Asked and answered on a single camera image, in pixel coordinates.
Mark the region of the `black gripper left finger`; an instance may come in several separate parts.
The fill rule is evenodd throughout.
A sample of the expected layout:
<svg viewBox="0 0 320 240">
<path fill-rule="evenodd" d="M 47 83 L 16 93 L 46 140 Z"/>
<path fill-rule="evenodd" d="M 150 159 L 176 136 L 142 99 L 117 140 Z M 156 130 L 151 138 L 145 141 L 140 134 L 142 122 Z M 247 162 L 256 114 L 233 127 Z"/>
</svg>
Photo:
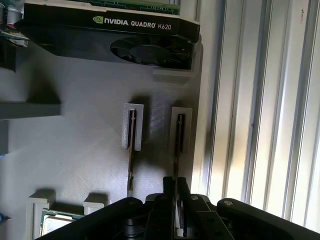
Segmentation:
<svg viewBox="0 0 320 240">
<path fill-rule="evenodd" d="M 142 202 L 121 199 L 41 237 L 43 240 L 171 240 L 174 180 L 163 178 L 163 192 Z"/>
</svg>

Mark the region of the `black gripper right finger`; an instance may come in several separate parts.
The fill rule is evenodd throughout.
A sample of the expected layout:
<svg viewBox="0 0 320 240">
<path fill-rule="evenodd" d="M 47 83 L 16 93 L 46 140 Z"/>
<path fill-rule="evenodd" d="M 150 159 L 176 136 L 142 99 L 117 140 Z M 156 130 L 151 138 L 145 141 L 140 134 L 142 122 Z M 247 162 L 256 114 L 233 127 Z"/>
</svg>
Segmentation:
<svg viewBox="0 0 320 240">
<path fill-rule="evenodd" d="M 177 192 L 186 214 L 184 226 L 192 224 L 200 240 L 318 240 L 319 233 L 235 200 L 223 198 L 213 206 L 199 194 L 191 194 L 184 177 Z"/>
</svg>

